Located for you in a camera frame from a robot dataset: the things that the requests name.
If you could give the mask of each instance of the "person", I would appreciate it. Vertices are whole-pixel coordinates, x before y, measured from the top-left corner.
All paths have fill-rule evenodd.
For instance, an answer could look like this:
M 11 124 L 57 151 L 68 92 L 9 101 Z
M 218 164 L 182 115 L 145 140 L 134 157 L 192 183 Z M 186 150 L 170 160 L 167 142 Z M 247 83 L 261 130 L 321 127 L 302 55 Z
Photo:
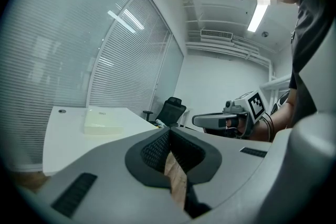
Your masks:
M 332 17 L 326 0 L 271 0 L 299 6 L 298 20 L 295 31 L 291 37 L 292 45 L 292 76 L 289 84 L 290 92 L 287 102 L 271 116 L 275 134 L 285 129 L 293 127 L 303 117 L 316 112 L 314 102 L 300 78 L 300 71 L 313 56 L 326 35 Z M 238 130 L 243 133 L 245 121 L 239 120 Z M 251 140 L 268 141 L 267 124 L 259 121 L 254 126 Z

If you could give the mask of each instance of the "black sleeve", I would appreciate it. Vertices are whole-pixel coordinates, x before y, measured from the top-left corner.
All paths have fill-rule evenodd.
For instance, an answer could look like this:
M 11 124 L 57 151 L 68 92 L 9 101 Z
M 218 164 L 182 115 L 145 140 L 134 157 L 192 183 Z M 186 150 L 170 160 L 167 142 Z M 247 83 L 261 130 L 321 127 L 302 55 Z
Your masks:
M 294 76 L 294 72 L 292 71 L 292 76 L 290 78 L 290 82 L 289 82 L 289 88 L 291 89 L 296 89 L 297 90 L 297 86 L 296 86 L 296 81 L 295 81 L 295 76 Z

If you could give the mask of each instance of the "air vent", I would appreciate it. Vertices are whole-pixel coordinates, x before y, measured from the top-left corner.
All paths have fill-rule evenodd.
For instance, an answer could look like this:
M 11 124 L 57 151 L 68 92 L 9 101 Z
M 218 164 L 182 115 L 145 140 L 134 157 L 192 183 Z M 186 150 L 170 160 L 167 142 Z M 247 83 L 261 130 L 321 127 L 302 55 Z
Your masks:
M 213 30 L 201 30 L 201 38 L 212 38 L 231 41 L 233 38 L 233 33 Z
M 62 215 L 70 218 L 79 207 L 96 179 L 96 175 L 89 173 L 79 175 L 51 207 Z
M 257 156 L 257 157 L 261 157 L 261 158 L 265 158 L 267 151 L 260 151 L 260 150 L 255 150 L 254 148 L 249 148 L 249 147 L 243 147 L 240 152 L 249 154 L 249 155 L 253 155 L 253 156 Z

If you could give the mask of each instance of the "white desk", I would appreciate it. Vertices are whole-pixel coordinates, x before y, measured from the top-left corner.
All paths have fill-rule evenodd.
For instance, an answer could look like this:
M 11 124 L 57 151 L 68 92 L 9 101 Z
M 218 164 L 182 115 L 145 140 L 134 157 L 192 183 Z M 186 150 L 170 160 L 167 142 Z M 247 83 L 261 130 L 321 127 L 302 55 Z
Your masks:
M 111 109 L 124 127 L 118 135 L 85 135 L 87 108 L 55 106 L 50 114 L 43 148 L 43 172 L 54 175 L 91 149 L 111 141 L 156 129 L 126 108 Z

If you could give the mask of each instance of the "ceiling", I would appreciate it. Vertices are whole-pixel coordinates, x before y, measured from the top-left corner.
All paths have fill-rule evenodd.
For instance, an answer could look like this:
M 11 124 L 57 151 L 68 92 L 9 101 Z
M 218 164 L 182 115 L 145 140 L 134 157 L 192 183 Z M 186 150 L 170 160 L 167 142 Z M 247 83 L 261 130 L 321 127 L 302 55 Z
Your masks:
M 247 27 L 256 8 L 256 0 L 183 0 L 187 14 L 190 41 L 199 39 L 200 29 L 231 32 L 257 42 L 270 52 L 278 52 L 290 45 L 290 35 L 297 21 L 295 4 L 271 4 L 255 33 Z M 261 33 L 267 31 L 268 37 Z

